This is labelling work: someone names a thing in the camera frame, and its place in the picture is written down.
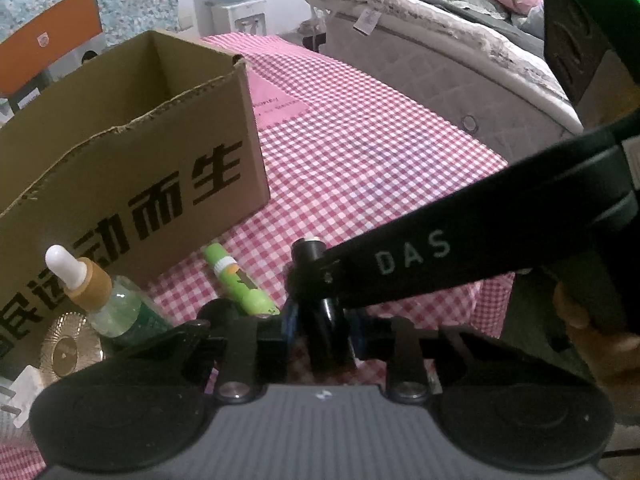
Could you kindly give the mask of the right human hand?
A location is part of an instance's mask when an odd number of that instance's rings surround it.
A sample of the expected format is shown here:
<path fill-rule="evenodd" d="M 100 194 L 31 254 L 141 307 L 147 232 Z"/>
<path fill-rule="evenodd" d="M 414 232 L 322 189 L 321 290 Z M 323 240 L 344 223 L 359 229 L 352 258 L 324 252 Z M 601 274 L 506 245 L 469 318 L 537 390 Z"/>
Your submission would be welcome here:
<path fill-rule="evenodd" d="M 590 326 L 586 310 L 570 299 L 562 283 L 555 287 L 553 305 L 596 383 L 619 411 L 638 413 L 639 336 L 599 333 Z"/>

